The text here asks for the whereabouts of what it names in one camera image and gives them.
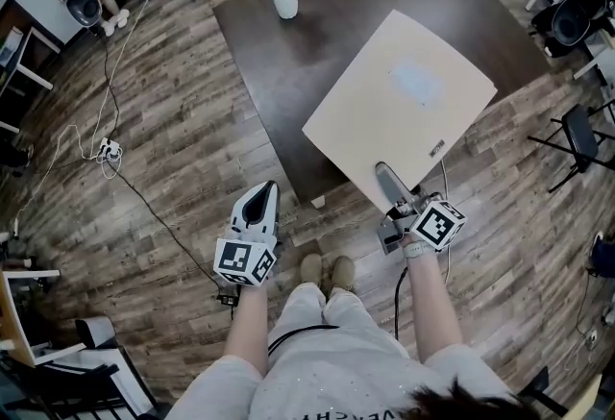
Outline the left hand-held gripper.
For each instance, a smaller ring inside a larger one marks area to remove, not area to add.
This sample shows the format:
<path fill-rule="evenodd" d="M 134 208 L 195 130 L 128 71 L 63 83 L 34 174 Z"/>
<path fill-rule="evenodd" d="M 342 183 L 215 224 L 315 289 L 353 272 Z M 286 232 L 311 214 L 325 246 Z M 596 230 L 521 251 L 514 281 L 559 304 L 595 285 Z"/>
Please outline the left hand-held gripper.
<path fill-rule="evenodd" d="M 279 203 L 274 181 L 250 188 L 235 202 L 229 227 L 216 241 L 213 269 L 223 280 L 243 286 L 267 280 L 278 262 Z"/>

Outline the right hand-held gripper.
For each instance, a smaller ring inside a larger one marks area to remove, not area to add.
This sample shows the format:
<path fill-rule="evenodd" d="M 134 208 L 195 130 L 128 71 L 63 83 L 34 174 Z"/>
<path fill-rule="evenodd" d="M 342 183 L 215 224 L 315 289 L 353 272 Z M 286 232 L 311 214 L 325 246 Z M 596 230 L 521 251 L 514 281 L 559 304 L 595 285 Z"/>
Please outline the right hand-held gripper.
<path fill-rule="evenodd" d="M 405 256 L 422 256 L 447 249 L 467 217 L 439 193 L 413 197 L 383 161 L 375 166 L 381 190 L 393 206 L 377 229 L 386 254 L 402 249 Z"/>

